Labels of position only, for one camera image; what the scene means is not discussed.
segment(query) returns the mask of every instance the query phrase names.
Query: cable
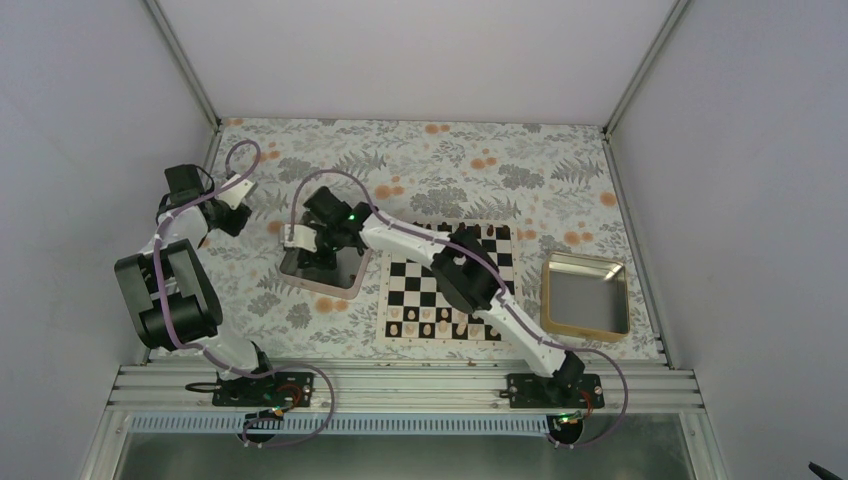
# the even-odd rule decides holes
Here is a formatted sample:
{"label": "cable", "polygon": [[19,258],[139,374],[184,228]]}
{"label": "cable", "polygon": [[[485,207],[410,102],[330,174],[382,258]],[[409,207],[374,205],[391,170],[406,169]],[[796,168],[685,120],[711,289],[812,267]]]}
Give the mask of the cable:
{"label": "cable", "polygon": [[[244,173],[241,174],[241,176],[238,178],[237,181],[230,182],[229,184],[224,185],[224,186],[218,188],[217,190],[209,192],[209,193],[207,193],[207,194],[205,194],[201,197],[198,197],[198,198],[186,203],[185,205],[182,205],[182,206],[174,209],[173,211],[166,212],[166,215],[163,218],[162,222],[156,227],[156,233],[153,236],[153,271],[154,271],[154,274],[156,276],[156,286],[157,286],[157,288],[159,289],[160,292],[167,292],[167,289],[166,289],[166,286],[165,286],[165,275],[162,271],[162,236],[163,236],[163,233],[165,232],[165,229],[168,228],[168,225],[171,224],[171,222],[174,220],[174,218],[178,217],[185,210],[187,210],[187,209],[189,209],[189,208],[191,208],[191,207],[193,207],[193,206],[195,206],[199,203],[202,203],[202,202],[205,202],[205,201],[210,200],[212,198],[215,198],[218,195],[226,192],[230,188],[233,188],[234,186],[241,184],[245,179],[247,179],[247,177],[250,176],[250,174],[253,173],[254,170],[256,170],[256,167],[259,165],[261,150],[259,148],[259,144],[254,142],[253,140],[242,140],[242,141],[236,143],[235,145],[233,145],[232,148],[230,148],[230,151],[227,153],[227,158],[226,158],[225,164],[229,165],[230,159],[232,158],[233,153],[235,153],[235,151],[238,150],[239,147],[242,147],[244,145],[253,146],[253,148],[256,149],[256,157],[254,158],[253,163],[250,165],[250,167],[248,167],[248,169]],[[246,370],[241,370],[239,368],[235,368],[235,367],[232,367],[230,365],[227,365],[226,363],[222,362],[221,360],[218,360],[211,352],[209,352],[206,349],[205,346],[203,346],[199,343],[185,344],[185,343],[181,342],[179,337],[177,336],[176,330],[174,329],[174,322],[173,322],[173,319],[171,318],[171,307],[168,304],[168,295],[167,294],[161,295],[159,297],[159,301],[162,305],[162,317],[163,317],[163,320],[164,320],[164,323],[165,323],[165,330],[168,331],[168,337],[171,339],[171,343],[176,348],[178,348],[180,350],[189,349],[189,348],[195,349],[195,350],[201,350],[203,352],[203,356],[206,357],[206,359],[209,360],[210,363],[212,363],[213,365],[215,365],[216,367],[220,368],[223,371],[233,372],[233,373],[240,375],[242,377],[245,377],[245,378],[259,379],[259,378],[265,378],[265,377],[268,377],[268,376],[271,376],[271,375],[274,375],[276,373],[283,372],[283,371],[286,371],[286,370],[291,370],[292,368],[305,368],[307,370],[312,370],[313,372],[320,375],[321,378],[323,378],[324,381],[327,383],[327,390],[329,390],[329,392],[330,392],[330,411],[327,413],[327,418],[325,418],[324,421],[321,422],[321,425],[319,425],[318,428],[315,429],[314,432],[310,433],[309,435],[306,435],[305,437],[303,437],[301,439],[298,439],[297,441],[265,445],[265,448],[285,447],[285,446],[288,446],[288,445],[294,445],[294,444],[297,444],[297,443],[304,442],[306,440],[309,440],[310,438],[314,438],[315,436],[317,436],[319,433],[324,431],[324,429],[327,428],[327,426],[330,424],[330,420],[333,418],[333,415],[336,412],[336,394],[335,394],[335,391],[333,389],[333,384],[330,382],[330,378],[327,377],[327,374],[324,373],[320,368],[314,367],[314,366],[306,364],[306,363],[298,362],[298,363],[290,363],[288,365],[283,365],[281,367],[273,368],[273,369],[271,369],[267,372],[263,372],[263,373],[253,373],[253,372],[248,372]],[[245,441],[245,443],[247,445],[251,445],[251,444],[252,445],[259,445],[259,444],[256,444],[254,442],[249,442],[245,435],[242,436],[242,439]]]}
{"label": "cable", "polygon": [[218,390],[218,384],[213,382],[194,382],[189,383],[184,388],[194,393],[215,393]]}
{"label": "cable", "polygon": [[[391,228],[394,228],[394,229],[399,230],[401,232],[410,234],[410,235],[417,237],[417,238],[420,238],[422,240],[426,240],[428,242],[434,242],[434,243],[437,243],[439,245],[442,245],[442,246],[451,248],[453,250],[456,250],[456,251],[462,253],[463,255],[465,255],[466,257],[471,258],[475,262],[482,265],[483,268],[488,270],[489,273],[491,273],[494,276],[495,280],[498,282],[498,285],[501,287],[500,291],[495,296],[500,301],[501,306],[503,306],[504,309],[506,311],[508,311],[510,313],[510,315],[512,315],[512,318],[516,322],[518,322],[519,325],[521,325],[521,327],[524,329],[524,331],[527,332],[528,335],[530,335],[530,338],[539,342],[540,345],[545,345],[545,346],[548,346],[548,347],[551,347],[551,348],[556,348],[558,350],[562,350],[562,351],[566,351],[566,352],[571,351],[571,352],[575,352],[575,353],[592,353],[592,354],[595,354],[595,355],[599,355],[600,357],[605,359],[607,362],[609,362],[610,365],[612,365],[612,367],[615,369],[616,373],[618,374],[619,378],[621,379],[621,385],[622,385],[623,390],[624,390],[624,401],[622,402],[622,405],[621,405],[621,412],[618,414],[618,417],[616,417],[615,422],[613,422],[612,426],[610,426],[610,428],[608,428],[606,431],[604,431],[604,433],[602,433],[601,435],[599,435],[598,437],[596,437],[595,439],[593,439],[589,442],[582,443],[580,445],[569,445],[569,447],[571,449],[585,448],[585,447],[594,445],[595,443],[597,443],[597,442],[603,440],[604,438],[608,437],[609,435],[611,435],[613,432],[615,432],[621,426],[621,423],[624,421],[624,416],[627,413],[627,406],[630,403],[630,389],[627,386],[627,379],[624,377],[624,372],[621,370],[621,367],[618,365],[618,363],[615,360],[612,359],[612,357],[610,357],[606,353],[604,353],[604,352],[602,352],[598,349],[595,349],[595,348],[567,347],[567,346],[559,344],[557,342],[553,342],[553,341],[550,341],[550,340],[544,340],[541,336],[536,335],[536,333],[533,332],[533,330],[531,330],[530,327],[528,327],[526,323],[524,323],[524,320],[521,319],[521,316],[518,314],[518,312],[516,312],[515,309],[513,309],[511,306],[509,306],[506,303],[506,301],[504,300],[503,295],[506,292],[508,292],[509,290],[507,289],[506,283],[504,282],[503,278],[501,278],[500,273],[498,272],[497,268],[495,268],[489,262],[480,258],[474,252],[471,252],[470,250],[462,247],[461,245],[457,245],[457,244],[452,243],[452,242],[447,241],[447,240],[442,240],[440,238],[435,238],[434,236],[430,236],[430,235],[427,235],[427,234],[424,234],[424,233],[417,232],[415,230],[406,228],[403,225],[397,225],[397,224],[392,225],[389,222],[389,220],[386,217],[384,217],[380,213],[380,211],[377,209],[377,206],[374,204],[373,200],[371,200],[371,195],[368,194],[368,189],[365,187],[365,185],[358,178],[354,177],[353,175],[351,175],[347,172],[343,172],[341,170],[328,168],[328,169],[321,169],[321,170],[312,172],[309,175],[307,175],[306,177],[304,177],[304,179],[300,182],[300,185],[297,186],[297,189],[294,192],[294,197],[292,198],[292,207],[291,207],[291,225],[292,225],[292,227],[289,230],[289,241],[292,241],[294,239],[294,224],[297,221],[296,220],[297,219],[297,216],[296,216],[297,215],[297,205],[298,205],[297,197],[300,195],[300,191],[303,189],[303,186],[306,185],[306,182],[308,182],[309,180],[311,180],[311,179],[313,179],[313,178],[315,178],[319,175],[325,174],[325,173],[332,173],[332,174],[336,174],[336,175],[341,175],[343,177],[347,177],[350,180],[352,180],[353,183],[355,183],[356,186],[358,186],[360,188],[360,190],[362,190],[362,193],[365,195],[365,200],[366,200],[366,202],[368,202],[368,206],[371,208],[371,213],[374,214],[374,216],[377,217],[377,219],[379,219],[385,225],[388,225]],[[554,440],[553,437],[551,437],[550,435],[548,435],[548,439],[551,442],[555,443],[556,445],[559,444],[559,442],[556,442],[556,440]]]}
{"label": "cable", "polygon": [[592,396],[589,395],[588,392],[586,392],[585,390],[580,390],[580,395],[583,396],[583,400],[586,400],[586,416],[583,417],[583,420],[586,420],[587,418],[592,416],[592,412],[595,410],[595,408],[592,406]]}

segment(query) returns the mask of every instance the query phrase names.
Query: red wire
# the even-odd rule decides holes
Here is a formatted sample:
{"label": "red wire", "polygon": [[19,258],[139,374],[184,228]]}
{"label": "red wire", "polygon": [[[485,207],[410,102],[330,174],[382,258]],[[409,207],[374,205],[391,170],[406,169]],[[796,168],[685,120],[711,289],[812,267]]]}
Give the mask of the red wire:
{"label": "red wire", "polygon": [[595,409],[594,409],[594,407],[592,407],[592,396],[591,395],[589,395],[584,390],[580,390],[580,395],[583,395],[583,399],[586,400],[586,416],[583,417],[583,419],[585,420],[585,419],[592,416],[592,412]]}
{"label": "red wire", "polygon": [[282,392],[283,389],[290,389],[293,393],[292,395],[292,408],[296,407],[300,403],[301,397],[303,397],[303,390],[300,389],[297,385],[293,383],[287,383],[285,385],[281,385],[277,387],[277,392]]}

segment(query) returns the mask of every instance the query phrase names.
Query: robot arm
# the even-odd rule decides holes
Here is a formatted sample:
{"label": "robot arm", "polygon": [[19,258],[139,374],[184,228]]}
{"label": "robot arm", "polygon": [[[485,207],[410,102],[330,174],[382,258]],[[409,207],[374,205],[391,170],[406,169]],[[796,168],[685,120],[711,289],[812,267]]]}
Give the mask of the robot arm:
{"label": "robot arm", "polygon": [[[344,247],[371,248],[398,253],[433,271],[440,291],[452,307],[475,315],[496,328],[515,346],[531,370],[546,380],[552,397],[568,398],[577,393],[585,366],[576,355],[546,345],[554,343],[512,294],[499,285],[489,269],[469,258],[470,252],[490,259],[470,229],[452,234],[432,232],[398,220],[384,212],[373,214],[369,205],[351,208],[327,187],[319,188],[306,202],[305,225],[283,230],[287,248],[299,249],[299,266],[335,268],[335,254]],[[462,265],[458,260],[464,259]]]}
{"label": "robot arm", "polygon": [[[205,193],[194,165],[180,165],[165,170],[170,193],[163,199],[157,223],[181,205]],[[168,296],[174,328],[181,342],[196,343],[211,351],[216,358],[235,368],[254,371],[260,366],[261,353],[250,341],[234,334],[223,325],[221,303],[195,247],[213,229],[236,236],[244,228],[250,209],[242,203],[253,189],[243,182],[224,194],[182,211],[162,232],[160,256],[166,280],[166,292],[160,292],[153,273],[154,238],[139,253],[118,260],[115,275],[130,312],[133,326],[148,348],[176,346],[165,328],[161,296]],[[219,370],[223,380],[238,378],[232,372]]]}

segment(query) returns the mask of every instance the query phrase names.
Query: small tray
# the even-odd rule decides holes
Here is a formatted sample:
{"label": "small tray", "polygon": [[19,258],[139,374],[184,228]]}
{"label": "small tray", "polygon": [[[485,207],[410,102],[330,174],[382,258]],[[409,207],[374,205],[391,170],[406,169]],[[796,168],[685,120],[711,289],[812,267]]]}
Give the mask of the small tray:
{"label": "small tray", "polygon": [[542,328],[602,342],[626,337],[630,308],[624,264],[552,253],[542,269]]}

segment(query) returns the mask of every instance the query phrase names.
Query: floral pattern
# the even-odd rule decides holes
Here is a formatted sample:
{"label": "floral pattern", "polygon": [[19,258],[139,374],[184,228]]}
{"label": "floral pattern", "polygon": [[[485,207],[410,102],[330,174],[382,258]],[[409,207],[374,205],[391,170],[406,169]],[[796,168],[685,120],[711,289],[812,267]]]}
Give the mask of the floral pattern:
{"label": "floral pattern", "polygon": [[[658,357],[644,296],[595,127],[347,120],[229,119],[212,174],[222,181],[230,147],[262,147],[253,174],[253,209],[238,237],[216,230],[198,256],[218,293],[225,321],[271,356],[372,359],[513,359],[508,346],[401,346],[377,341],[382,253],[372,256],[362,289],[350,301],[301,290],[277,274],[279,232],[300,179],[321,168],[360,178],[379,207],[407,221],[445,218],[508,221],[518,226],[523,305],[538,321],[542,265],[550,252],[615,258],[628,268],[631,333],[618,343],[557,338],[601,348],[618,359]],[[235,171],[254,158],[233,155]],[[307,184],[298,208],[319,186],[356,203],[348,179],[324,175]]]}

